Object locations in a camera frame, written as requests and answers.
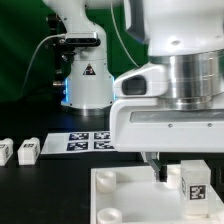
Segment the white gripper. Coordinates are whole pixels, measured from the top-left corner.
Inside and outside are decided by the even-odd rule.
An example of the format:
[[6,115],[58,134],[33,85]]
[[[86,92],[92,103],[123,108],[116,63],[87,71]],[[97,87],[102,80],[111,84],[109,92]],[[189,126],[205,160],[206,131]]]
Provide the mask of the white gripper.
[[158,152],[224,153],[224,110],[161,110],[154,99],[120,99],[110,112],[117,151],[142,152],[157,182],[167,181]]

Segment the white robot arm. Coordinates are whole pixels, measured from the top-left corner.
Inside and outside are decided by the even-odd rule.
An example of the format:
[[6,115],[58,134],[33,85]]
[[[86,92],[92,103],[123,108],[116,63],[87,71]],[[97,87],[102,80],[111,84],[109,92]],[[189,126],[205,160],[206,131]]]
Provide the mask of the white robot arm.
[[113,0],[148,61],[113,84],[118,151],[224,152],[224,0]]

